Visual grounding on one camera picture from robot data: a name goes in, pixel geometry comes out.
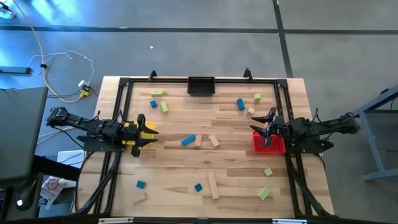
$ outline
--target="blue metal frame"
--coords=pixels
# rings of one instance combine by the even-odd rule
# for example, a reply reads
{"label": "blue metal frame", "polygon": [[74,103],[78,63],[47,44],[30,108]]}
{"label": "blue metal frame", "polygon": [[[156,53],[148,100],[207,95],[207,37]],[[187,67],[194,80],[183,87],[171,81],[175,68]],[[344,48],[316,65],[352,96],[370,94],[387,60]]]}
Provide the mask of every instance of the blue metal frame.
{"label": "blue metal frame", "polygon": [[380,157],[379,151],[376,146],[376,142],[374,141],[374,135],[369,126],[368,120],[366,119],[366,111],[367,110],[375,110],[376,108],[386,104],[387,102],[398,97],[398,85],[390,88],[384,93],[380,94],[375,99],[371,100],[369,103],[366,103],[364,106],[358,108],[354,111],[355,117],[360,117],[363,122],[363,129],[366,132],[368,137],[368,142],[371,147],[371,151],[376,161],[377,168],[379,171],[369,173],[368,175],[363,175],[364,180],[374,180],[381,179],[386,177],[398,176],[398,169],[386,169]]}

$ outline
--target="wood grain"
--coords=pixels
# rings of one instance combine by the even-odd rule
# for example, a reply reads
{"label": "wood grain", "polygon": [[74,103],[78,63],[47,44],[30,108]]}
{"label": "wood grain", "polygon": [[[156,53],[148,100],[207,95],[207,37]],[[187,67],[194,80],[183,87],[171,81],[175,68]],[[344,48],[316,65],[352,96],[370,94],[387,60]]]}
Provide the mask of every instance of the wood grain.
{"label": "wood grain", "polygon": [[[104,77],[96,111],[101,118],[111,118],[120,77]],[[302,79],[288,79],[295,117],[311,118],[307,93]],[[169,113],[151,108],[151,90],[164,90],[157,101],[164,101]],[[254,102],[254,94],[262,98]],[[217,84],[213,97],[191,97],[186,84],[135,83],[130,102],[129,120],[144,113],[148,122],[155,123],[158,142],[146,146],[140,158],[130,150],[123,153],[119,166],[112,216],[129,217],[228,217],[228,218],[291,218],[292,199],[283,155],[257,155],[252,149],[250,124],[262,125],[246,116],[246,110],[236,107],[242,98],[256,116],[266,114],[276,106],[272,85]],[[284,113],[285,102],[282,100]],[[201,134],[200,147],[181,146],[190,134]],[[215,135],[220,146],[209,140]],[[78,189],[78,206],[98,185],[104,153],[97,152],[87,160]],[[325,172],[319,158],[303,154],[307,184],[324,208],[333,213]],[[264,175],[271,168],[274,174]],[[208,173],[216,175],[219,199],[213,200]],[[135,187],[137,180],[147,183],[144,190]],[[196,192],[194,185],[203,190]],[[270,196],[264,201],[258,193],[268,187]],[[107,196],[104,194],[103,207]],[[298,191],[300,206],[302,194]]]}

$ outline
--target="small cube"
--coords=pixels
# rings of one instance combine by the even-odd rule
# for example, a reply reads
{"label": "small cube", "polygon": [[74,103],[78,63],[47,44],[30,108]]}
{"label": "small cube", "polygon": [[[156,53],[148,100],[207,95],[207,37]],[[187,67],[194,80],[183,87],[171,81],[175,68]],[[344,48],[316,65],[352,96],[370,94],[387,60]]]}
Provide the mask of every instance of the small cube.
{"label": "small cube", "polygon": [[254,109],[254,108],[249,108],[249,109],[248,109],[248,115],[253,115],[254,112],[255,112],[255,109]]}
{"label": "small cube", "polygon": [[151,106],[152,108],[156,108],[156,107],[157,107],[156,101],[155,101],[155,100],[152,100],[152,101],[150,102],[150,106]]}
{"label": "small cube", "polygon": [[203,187],[201,187],[201,184],[196,184],[196,185],[195,185],[195,190],[196,190],[197,192],[201,191],[202,189],[203,189]]}
{"label": "small cube", "polygon": [[272,175],[272,170],[270,168],[265,169],[264,173],[266,174],[267,177],[269,177],[270,175]]}
{"label": "small cube", "polygon": [[261,94],[260,93],[254,94],[254,101],[255,102],[260,102],[260,100],[261,100]]}
{"label": "small cube", "polygon": [[264,187],[264,189],[259,193],[259,198],[261,200],[266,199],[266,197],[269,195],[270,192],[271,191],[267,187]]}
{"label": "small cube", "polygon": [[195,137],[195,147],[200,147],[201,143],[201,134],[197,134]]}
{"label": "small cube", "polygon": [[169,112],[169,109],[168,109],[167,104],[165,102],[161,102],[160,106],[162,107],[163,113],[168,113]]}
{"label": "small cube", "polygon": [[244,104],[243,104],[243,100],[241,98],[236,100],[236,104],[238,105],[239,110],[244,110]]}
{"label": "small cube", "polygon": [[150,94],[151,94],[153,97],[162,96],[162,95],[163,95],[163,90],[159,90],[159,91],[152,90],[152,91],[150,92]]}
{"label": "small cube", "polygon": [[144,189],[145,188],[145,182],[138,180],[137,187],[139,189]]}
{"label": "small cube", "polygon": [[220,143],[218,142],[218,140],[214,134],[209,136],[209,139],[214,147],[218,147],[220,145]]}
{"label": "small cube", "polygon": [[193,140],[195,140],[195,135],[190,135],[189,137],[187,137],[186,139],[184,139],[181,144],[183,146],[186,146],[187,144],[189,144],[190,142],[192,142]]}

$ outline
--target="black metal frame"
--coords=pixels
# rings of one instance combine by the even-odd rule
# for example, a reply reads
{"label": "black metal frame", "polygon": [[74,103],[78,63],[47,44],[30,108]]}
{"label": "black metal frame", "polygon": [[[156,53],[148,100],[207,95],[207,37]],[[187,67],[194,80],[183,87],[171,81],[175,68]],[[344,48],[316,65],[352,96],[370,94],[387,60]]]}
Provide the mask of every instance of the black metal frame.
{"label": "black metal frame", "polygon": [[[294,118],[292,104],[290,102],[289,87],[288,87],[286,79],[253,79],[251,72],[248,68],[245,70],[243,77],[244,78],[238,78],[238,79],[237,78],[215,78],[215,83],[271,84],[274,86],[278,114],[281,116],[284,115],[284,112],[282,109],[282,100],[280,97],[280,90],[282,89],[284,92],[284,96],[285,96],[288,118],[289,118],[289,120]],[[132,88],[133,88],[134,83],[188,83],[188,77],[185,77],[185,78],[180,78],[180,77],[161,78],[156,75],[155,71],[152,71],[150,78],[120,78],[118,92],[116,95],[116,101],[115,101],[114,110],[113,110],[113,119],[117,115],[118,111],[120,110],[121,97],[122,97],[122,92],[123,92],[124,88],[127,88],[127,95],[126,95],[126,100],[124,102],[123,115],[125,118],[127,118],[128,112],[129,112],[129,106],[130,106],[131,93],[132,93]],[[105,157],[104,157],[102,171],[101,171],[100,181],[106,175],[106,171],[108,170],[108,166],[109,166],[110,157],[111,157],[111,152],[106,152]],[[286,161],[288,161],[289,159],[291,159],[291,155],[289,153],[286,153],[285,158],[286,158]],[[299,176],[300,176],[302,182],[305,184],[304,168],[303,168],[303,162],[302,162],[302,158],[301,158],[300,154],[296,155],[296,161],[297,161],[297,165],[298,165]],[[293,175],[291,172],[292,169],[289,166],[290,163],[287,162],[286,164],[287,164],[288,177],[289,177],[290,193],[292,194],[292,203],[293,203],[293,208],[294,208],[294,214],[295,214],[295,217],[297,217],[299,215],[303,215],[303,213],[300,211],[300,208],[299,208],[299,199],[297,197],[295,181],[294,181],[294,178],[293,178]],[[107,213],[109,215],[111,213],[111,209],[112,209],[112,205],[113,205],[114,191],[115,191],[117,178],[118,178],[117,172],[115,172],[115,174],[113,175],[112,180],[111,180],[111,185],[110,185],[109,194],[108,194],[108,200],[106,203],[106,208],[104,210],[104,213]],[[102,201],[102,193],[95,203],[94,213],[100,212],[101,201]],[[310,204],[305,196],[304,196],[304,203],[305,203],[305,214],[311,215],[312,214],[311,207],[310,207]]]}

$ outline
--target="tan wooden block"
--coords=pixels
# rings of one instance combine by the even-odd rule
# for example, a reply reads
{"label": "tan wooden block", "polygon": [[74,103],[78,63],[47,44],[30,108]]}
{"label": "tan wooden block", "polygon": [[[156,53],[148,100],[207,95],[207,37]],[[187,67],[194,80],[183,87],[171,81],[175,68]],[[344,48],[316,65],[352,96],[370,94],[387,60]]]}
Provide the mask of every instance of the tan wooden block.
{"label": "tan wooden block", "polygon": [[201,143],[201,134],[197,134],[195,137],[195,147],[200,147]]}
{"label": "tan wooden block", "polygon": [[209,176],[211,196],[213,197],[213,199],[218,199],[220,195],[218,195],[216,176],[214,175],[214,172],[209,172],[208,176]]}
{"label": "tan wooden block", "polygon": [[254,112],[255,112],[255,109],[254,109],[254,108],[249,108],[249,109],[248,109],[248,115],[253,115]]}
{"label": "tan wooden block", "polygon": [[216,136],[214,134],[212,134],[211,136],[209,136],[209,139],[211,141],[211,143],[213,144],[214,147],[218,147],[220,144],[216,138]]}

